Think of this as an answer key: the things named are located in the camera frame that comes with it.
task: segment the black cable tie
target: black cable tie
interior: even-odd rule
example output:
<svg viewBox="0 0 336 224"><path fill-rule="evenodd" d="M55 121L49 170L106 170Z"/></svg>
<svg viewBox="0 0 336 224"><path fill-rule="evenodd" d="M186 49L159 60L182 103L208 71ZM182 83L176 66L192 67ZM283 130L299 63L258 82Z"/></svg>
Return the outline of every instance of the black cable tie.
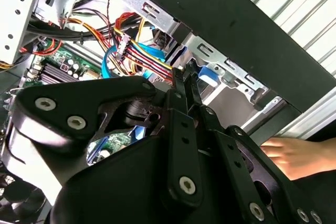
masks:
<svg viewBox="0 0 336 224"><path fill-rule="evenodd" d="M83 38L83 32L80 32L80 44L83 45L84 44L84 38Z"/></svg>

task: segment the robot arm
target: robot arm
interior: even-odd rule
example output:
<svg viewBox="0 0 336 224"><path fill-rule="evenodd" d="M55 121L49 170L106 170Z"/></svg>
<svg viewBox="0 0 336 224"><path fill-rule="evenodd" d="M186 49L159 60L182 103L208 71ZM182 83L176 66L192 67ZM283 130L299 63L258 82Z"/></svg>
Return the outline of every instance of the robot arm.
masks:
<svg viewBox="0 0 336 224"><path fill-rule="evenodd" d="M142 77L19 93L4 163L55 201L50 223L332 223L245 132L221 127L192 73L173 79L166 93ZM87 168L91 141L135 125L143 140Z"/></svg>

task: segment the white corrugated wall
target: white corrugated wall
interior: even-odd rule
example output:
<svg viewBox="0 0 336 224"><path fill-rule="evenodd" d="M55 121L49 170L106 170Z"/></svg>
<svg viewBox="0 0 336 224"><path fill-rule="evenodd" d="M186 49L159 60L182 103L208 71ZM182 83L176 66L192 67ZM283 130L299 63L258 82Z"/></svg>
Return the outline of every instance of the white corrugated wall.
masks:
<svg viewBox="0 0 336 224"><path fill-rule="evenodd" d="M336 77L336 0L252 1Z"/></svg>

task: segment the cooling fan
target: cooling fan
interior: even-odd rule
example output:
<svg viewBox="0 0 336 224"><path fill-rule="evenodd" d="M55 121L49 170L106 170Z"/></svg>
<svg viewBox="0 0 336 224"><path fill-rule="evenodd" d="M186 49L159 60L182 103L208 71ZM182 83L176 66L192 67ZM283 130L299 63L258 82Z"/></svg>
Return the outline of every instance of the cooling fan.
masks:
<svg viewBox="0 0 336 224"><path fill-rule="evenodd" d="M39 188L0 168L0 220L31 223L45 202Z"/></svg>

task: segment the ram slot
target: ram slot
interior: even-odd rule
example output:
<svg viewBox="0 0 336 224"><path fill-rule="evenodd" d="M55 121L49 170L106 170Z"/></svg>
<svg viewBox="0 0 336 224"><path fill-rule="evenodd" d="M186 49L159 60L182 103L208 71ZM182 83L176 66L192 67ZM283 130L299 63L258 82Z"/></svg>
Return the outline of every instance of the ram slot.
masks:
<svg viewBox="0 0 336 224"><path fill-rule="evenodd" d="M62 70L55 68L50 64L45 64L42 70L42 73L52 76L54 79L58 80L59 82L75 82L78 79L64 73Z"/></svg>
<svg viewBox="0 0 336 224"><path fill-rule="evenodd" d="M39 76L39 80L41 80L42 82L46 83L46 84L57 84L57 83L61 83L60 81L54 79L53 77L51 76L48 76L44 73L42 73L40 76Z"/></svg>

